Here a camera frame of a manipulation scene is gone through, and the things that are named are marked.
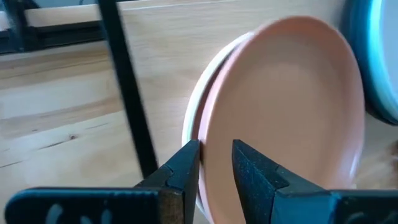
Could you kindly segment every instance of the black metal rod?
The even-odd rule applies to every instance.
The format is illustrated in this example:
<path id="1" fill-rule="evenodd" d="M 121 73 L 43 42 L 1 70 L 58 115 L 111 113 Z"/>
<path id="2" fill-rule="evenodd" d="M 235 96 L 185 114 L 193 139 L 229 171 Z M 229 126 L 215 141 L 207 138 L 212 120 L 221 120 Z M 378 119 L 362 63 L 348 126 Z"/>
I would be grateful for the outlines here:
<path id="1" fill-rule="evenodd" d="M 144 178 L 157 170 L 155 151 L 150 140 L 144 107 L 141 103 L 136 76 L 130 60 L 116 1 L 97 0 L 102 17 L 102 28 L 112 56 L 113 66 L 123 96 L 127 120 L 136 146 Z"/>

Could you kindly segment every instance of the stacked plates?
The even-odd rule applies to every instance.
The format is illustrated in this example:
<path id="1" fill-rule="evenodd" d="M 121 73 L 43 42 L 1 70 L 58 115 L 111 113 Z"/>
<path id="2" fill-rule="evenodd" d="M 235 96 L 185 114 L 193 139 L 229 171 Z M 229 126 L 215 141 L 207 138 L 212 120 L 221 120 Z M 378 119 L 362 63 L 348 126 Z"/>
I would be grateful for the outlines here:
<path id="1" fill-rule="evenodd" d="M 202 142 L 198 206 L 212 223 L 245 223 L 234 139 L 326 189 L 350 188 L 363 108 L 354 54 L 326 23 L 290 17 L 237 38 L 203 72 L 185 116 L 182 143 Z"/>
<path id="2" fill-rule="evenodd" d="M 350 1 L 342 31 L 354 50 L 370 113 L 398 124 L 398 1 Z"/>

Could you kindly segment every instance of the wood grain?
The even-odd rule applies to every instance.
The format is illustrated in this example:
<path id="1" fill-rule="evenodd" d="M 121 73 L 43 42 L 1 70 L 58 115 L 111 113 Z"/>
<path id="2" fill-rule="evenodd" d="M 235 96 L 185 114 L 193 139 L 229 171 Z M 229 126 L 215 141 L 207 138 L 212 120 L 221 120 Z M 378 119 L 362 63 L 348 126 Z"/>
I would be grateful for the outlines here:
<path id="1" fill-rule="evenodd" d="M 311 15 L 337 26 L 344 4 L 159 0 L 157 7 L 150 1 L 124 9 L 123 20 L 160 164 L 179 149 L 188 98 L 219 50 L 284 16 Z M 43 10 L 35 15 L 70 8 Z M 96 18 L 91 10 L 84 15 Z M 367 118 L 358 188 L 398 186 L 391 147 L 397 133 Z M 141 180 L 104 42 L 0 57 L 0 178 L 0 207 L 18 190 L 38 185 L 132 186 Z"/>

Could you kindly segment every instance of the wooden surface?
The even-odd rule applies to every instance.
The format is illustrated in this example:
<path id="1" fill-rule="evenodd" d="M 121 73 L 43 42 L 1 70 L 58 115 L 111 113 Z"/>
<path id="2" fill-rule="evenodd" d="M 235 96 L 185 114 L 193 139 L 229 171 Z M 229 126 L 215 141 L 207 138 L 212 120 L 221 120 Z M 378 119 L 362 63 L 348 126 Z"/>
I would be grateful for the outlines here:
<path id="1" fill-rule="evenodd" d="M 344 4 L 176 1 L 139 3 L 139 9 L 130 2 L 123 10 L 160 164 L 179 149 L 188 98 L 223 46 L 288 15 L 337 26 Z M 366 124 L 357 186 L 396 188 L 398 129 L 370 116 Z M 0 206 L 28 187 L 132 186 L 141 180 L 104 42 L 0 57 L 0 179 Z"/>

